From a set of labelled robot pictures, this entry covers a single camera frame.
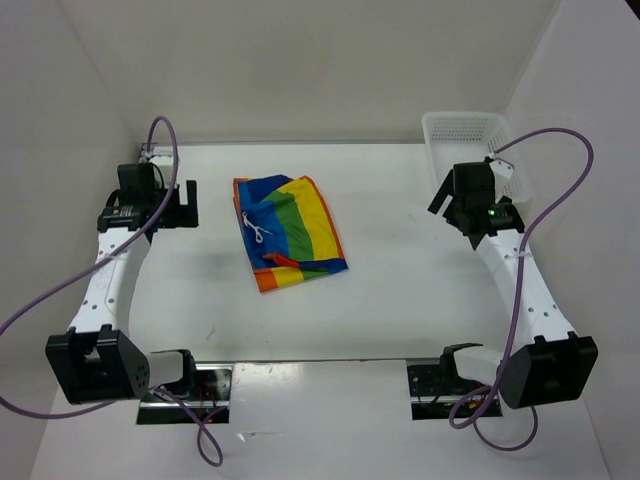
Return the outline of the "rainbow striped shorts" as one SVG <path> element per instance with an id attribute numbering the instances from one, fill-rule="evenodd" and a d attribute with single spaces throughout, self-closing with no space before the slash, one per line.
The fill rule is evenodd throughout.
<path id="1" fill-rule="evenodd" d="M 233 201 L 260 292 L 348 269 L 330 210 L 310 177 L 236 178 Z"/>

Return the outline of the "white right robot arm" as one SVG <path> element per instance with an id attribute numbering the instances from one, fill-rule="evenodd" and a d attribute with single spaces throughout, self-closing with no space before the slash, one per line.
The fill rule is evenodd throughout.
<path id="1" fill-rule="evenodd" d="M 496 386 L 512 409 L 578 399 L 598 356 L 596 343 L 579 335 L 559 309 L 523 242 L 516 205 L 497 195 L 489 161 L 454 165 L 428 210 L 469 240 L 511 314 L 508 350 L 475 343 L 445 348 L 440 385 L 450 393 L 472 382 Z"/>

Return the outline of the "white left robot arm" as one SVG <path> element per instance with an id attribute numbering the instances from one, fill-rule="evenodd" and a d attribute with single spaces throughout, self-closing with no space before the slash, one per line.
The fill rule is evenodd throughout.
<path id="1" fill-rule="evenodd" d="M 175 398 L 196 394 L 200 376 L 187 349 L 143 352 L 129 337 L 132 300 L 154 233 L 199 225 L 197 183 L 163 181 L 152 163 L 121 165 L 119 187 L 97 219 L 98 255 L 78 312 L 45 354 L 69 403 L 141 399 L 157 387 Z"/>

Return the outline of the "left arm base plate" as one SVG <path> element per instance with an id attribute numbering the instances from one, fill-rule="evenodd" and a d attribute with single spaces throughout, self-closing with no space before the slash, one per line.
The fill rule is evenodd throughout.
<path id="1" fill-rule="evenodd" d="M 195 384 L 188 390 L 168 388 L 207 424 L 227 424 L 230 414 L 230 398 L 234 366 L 221 363 L 197 363 Z M 169 397 L 147 394 L 140 402 L 137 425 L 192 424 L 191 417 Z"/>

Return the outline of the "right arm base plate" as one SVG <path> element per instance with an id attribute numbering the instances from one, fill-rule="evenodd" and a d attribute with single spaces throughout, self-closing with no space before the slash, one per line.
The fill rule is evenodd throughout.
<path id="1" fill-rule="evenodd" d="M 454 405 L 479 388 L 469 380 L 445 380 L 438 359 L 408 361 L 406 365 L 413 420 L 447 420 Z"/>

